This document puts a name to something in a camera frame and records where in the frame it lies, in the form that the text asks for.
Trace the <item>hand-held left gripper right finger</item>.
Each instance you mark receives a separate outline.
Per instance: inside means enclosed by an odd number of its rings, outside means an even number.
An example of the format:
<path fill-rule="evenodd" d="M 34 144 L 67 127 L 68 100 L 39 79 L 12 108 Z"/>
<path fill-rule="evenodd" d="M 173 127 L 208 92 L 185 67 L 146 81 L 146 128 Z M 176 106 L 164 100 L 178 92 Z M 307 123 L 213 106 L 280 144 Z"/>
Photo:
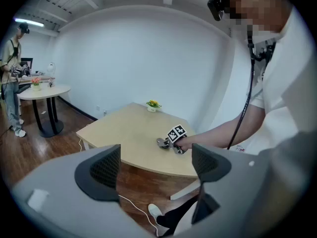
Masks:
<path fill-rule="evenodd" d="M 216 182 L 226 176 L 230 172 L 232 164 L 227 158 L 198 144 L 194 144 L 192 147 L 192 164 L 201 184 L 191 222 L 195 224 L 219 208 L 219 204 L 206 192 L 203 184 Z"/>

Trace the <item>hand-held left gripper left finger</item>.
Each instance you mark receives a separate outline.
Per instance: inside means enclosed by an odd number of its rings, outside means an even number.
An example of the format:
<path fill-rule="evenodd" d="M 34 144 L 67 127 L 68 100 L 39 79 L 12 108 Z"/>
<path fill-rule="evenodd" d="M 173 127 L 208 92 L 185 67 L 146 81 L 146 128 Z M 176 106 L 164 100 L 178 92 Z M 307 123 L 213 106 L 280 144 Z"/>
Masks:
<path fill-rule="evenodd" d="M 92 156 L 82 161 L 74 172 L 77 186 L 95 201 L 119 202 L 116 185 L 121 169 L 121 145 L 94 148 L 88 152 Z"/>

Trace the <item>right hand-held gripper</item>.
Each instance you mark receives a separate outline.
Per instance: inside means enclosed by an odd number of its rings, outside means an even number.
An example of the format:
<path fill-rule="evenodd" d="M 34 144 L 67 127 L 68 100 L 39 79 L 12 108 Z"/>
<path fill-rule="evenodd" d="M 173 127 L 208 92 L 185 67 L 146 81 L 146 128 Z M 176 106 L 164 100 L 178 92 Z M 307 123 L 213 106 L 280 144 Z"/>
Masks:
<path fill-rule="evenodd" d="M 173 127 L 168 133 L 167 138 L 164 140 L 164 148 L 172 148 L 175 154 L 183 155 L 186 151 L 182 150 L 180 146 L 176 143 L 187 137 L 187 131 L 184 129 L 182 125 L 177 125 Z"/>

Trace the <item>person's right forearm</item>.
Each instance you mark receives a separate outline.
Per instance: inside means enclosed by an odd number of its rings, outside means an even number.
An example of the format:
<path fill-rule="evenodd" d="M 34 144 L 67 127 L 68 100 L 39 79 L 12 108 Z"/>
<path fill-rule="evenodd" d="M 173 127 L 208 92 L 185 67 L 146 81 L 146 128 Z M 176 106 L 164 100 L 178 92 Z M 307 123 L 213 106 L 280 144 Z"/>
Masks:
<path fill-rule="evenodd" d="M 176 144 L 184 151 L 191 149 L 193 144 L 227 148 L 238 125 L 239 118 L 240 117 L 237 116 L 235 119 L 227 121 L 204 133 L 184 137 L 177 141 Z M 249 105 L 232 145 L 239 144 L 255 134 L 261 127 L 264 118 L 264 109 Z"/>

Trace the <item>yellow flowers in white pot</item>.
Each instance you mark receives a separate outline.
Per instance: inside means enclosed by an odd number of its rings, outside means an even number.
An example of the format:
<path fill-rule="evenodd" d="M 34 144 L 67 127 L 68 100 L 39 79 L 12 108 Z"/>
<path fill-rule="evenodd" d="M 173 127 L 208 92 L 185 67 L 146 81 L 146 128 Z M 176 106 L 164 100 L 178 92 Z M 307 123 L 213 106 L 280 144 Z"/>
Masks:
<path fill-rule="evenodd" d="M 147 105 L 147 110 L 152 113 L 155 113 L 157 110 L 161 108 L 161 105 L 155 100 L 147 101 L 146 105 Z"/>

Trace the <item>person's left leg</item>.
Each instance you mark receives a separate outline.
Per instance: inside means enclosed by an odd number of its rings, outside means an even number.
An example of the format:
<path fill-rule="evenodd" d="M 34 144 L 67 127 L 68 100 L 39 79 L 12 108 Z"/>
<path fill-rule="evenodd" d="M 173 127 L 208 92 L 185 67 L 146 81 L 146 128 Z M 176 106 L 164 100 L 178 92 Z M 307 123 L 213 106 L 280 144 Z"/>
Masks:
<path fill-rule="evenodd" d="M 181 231 L 181 229 L 190 226 L 198 199 L 199 196 L 195 195 L 181 206 L 170 210 L 163 214 L 163 216 L 159 216 L 155 219 L 157 225 L 167 228 L 167 231 L 160 236 L 161 238 L 171 236 L 175 231 Z"/>

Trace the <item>person's white left shoe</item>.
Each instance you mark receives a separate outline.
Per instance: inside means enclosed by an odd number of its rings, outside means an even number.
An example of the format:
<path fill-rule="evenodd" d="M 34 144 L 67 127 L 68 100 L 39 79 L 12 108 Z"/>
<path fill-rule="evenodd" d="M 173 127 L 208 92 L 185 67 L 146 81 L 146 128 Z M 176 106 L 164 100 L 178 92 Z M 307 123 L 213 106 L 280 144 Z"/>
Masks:
<path fill-rule="evenodd" d="M 163 216 L 161 210 L 155 204 L 152 203 L 148 205 L 148 212 L 154 219 L 156 219 L 159 216 Z"/>

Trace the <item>round white table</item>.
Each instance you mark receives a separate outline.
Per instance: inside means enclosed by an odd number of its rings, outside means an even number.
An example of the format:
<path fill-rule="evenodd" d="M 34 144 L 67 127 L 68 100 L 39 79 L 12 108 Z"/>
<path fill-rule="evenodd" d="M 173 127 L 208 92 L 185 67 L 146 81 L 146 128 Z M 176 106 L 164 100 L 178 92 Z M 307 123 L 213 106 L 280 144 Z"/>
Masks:
<path fill-rule="evenodd" d="M 39 133 L 42 137 L 53 137 L 58 135 L 64 128 L 64 124 L 57 117 L 55 97 L 58 97 L 64 93 L 68 93 L 71 87 L 68 85 L 56 85 L 54 87 L 49 87 L 48 84 L 41 86 L 39 91 L 34 91 L 32 88 L 28 88 L 23 92 L 17 94 L 17 97 L 22 100 L 31 100 L 35 115 L 35 120 L 39 129 Z M 47 113 L 49 115 L 49 120 L 41 123 L 37 100 L 45 99 L 47 103 Z"/>

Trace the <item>person's white shirt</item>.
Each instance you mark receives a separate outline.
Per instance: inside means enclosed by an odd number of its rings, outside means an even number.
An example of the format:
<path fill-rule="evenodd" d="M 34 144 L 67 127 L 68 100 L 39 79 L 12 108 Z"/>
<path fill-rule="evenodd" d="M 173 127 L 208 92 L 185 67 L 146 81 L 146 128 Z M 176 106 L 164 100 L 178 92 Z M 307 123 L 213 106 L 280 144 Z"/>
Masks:
<path fill-rule="evenodd" d="M 317 129 L 317 46 L 296 8 L 252 90 L 251 105 L 264 109 L 265 118 L 240 144 L 245 153 L 257 155 L 298 132 Z"/>

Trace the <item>white desk lamp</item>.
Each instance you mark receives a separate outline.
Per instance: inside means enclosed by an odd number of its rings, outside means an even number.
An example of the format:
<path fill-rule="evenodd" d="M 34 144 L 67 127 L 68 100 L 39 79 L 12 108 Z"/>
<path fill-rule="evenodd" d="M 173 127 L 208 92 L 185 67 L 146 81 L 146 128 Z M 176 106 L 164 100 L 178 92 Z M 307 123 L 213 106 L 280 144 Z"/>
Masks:
<path fill-rule="evenodd" d="M 54 74 L 55 74 L 55 64 L 53 62 L 50 62 L 47 68 L 47 76 L 49 77 L 49 87 L 54 87 Z"/>

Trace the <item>black stand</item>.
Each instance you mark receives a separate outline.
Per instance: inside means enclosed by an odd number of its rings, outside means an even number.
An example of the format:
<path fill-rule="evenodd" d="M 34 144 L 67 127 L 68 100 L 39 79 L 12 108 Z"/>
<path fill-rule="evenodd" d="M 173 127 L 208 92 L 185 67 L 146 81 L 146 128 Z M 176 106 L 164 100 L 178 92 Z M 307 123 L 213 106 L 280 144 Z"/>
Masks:
<path fill-rule="evenodd" d="M 273 52 L 276 46 L 276 39 L 268 39 L 256 44 L 256 54 L 260 57 L 260 61 L 265 60 L 269 62 L 273 56 Z"/>

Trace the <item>ceiling light tube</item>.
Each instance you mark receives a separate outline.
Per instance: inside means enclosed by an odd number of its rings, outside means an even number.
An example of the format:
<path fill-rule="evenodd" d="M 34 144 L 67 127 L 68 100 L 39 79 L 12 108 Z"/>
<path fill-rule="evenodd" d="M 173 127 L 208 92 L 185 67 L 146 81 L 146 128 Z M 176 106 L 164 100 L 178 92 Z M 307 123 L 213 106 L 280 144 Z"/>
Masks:
<path fill-rule="evenodd" d="M 44 27 L 43 23 L 32 21 L 32 20 L 27 20 L 27 19 L 22 19 L 22 18 L 15 18 L 14 21 L 15 22 L 19 22 L 19 23 L 27 23 L 27 24 L 33 25 L 33 26 Z"/>

